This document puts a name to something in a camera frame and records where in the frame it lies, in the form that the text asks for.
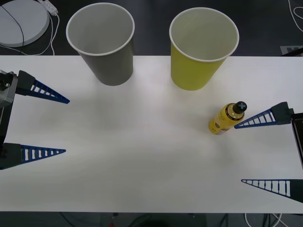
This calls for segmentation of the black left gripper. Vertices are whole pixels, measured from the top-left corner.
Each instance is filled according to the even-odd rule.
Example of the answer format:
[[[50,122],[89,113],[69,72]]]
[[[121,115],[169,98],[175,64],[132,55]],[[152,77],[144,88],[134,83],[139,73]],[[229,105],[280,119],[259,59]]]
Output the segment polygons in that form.
[[[22,70],[18,73],[16,93],[23,96],[37,97],[64,104],[68,104],[70,102],[69,99]],[[12,104],[0,109],[0,147],[2,148],[0,150],[1,170],[53,157],[66,152],[65,149],[59,148],[45,148],[15,143],[4,143],[11,111]]]

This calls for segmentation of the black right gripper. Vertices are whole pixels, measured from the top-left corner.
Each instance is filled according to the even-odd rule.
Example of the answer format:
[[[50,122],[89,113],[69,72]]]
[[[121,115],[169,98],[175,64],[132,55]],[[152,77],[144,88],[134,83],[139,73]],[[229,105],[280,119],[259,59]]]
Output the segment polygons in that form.
[[[303,113],[294,114],[293,108],[289,108],[287,102],[281,102],[262,111],[236,124],[234,128],[244,129],[290,123],[292,123],[301,166],[303,166]],[[241,179],[241,182],[300,203],[303,202],[302,179]]]

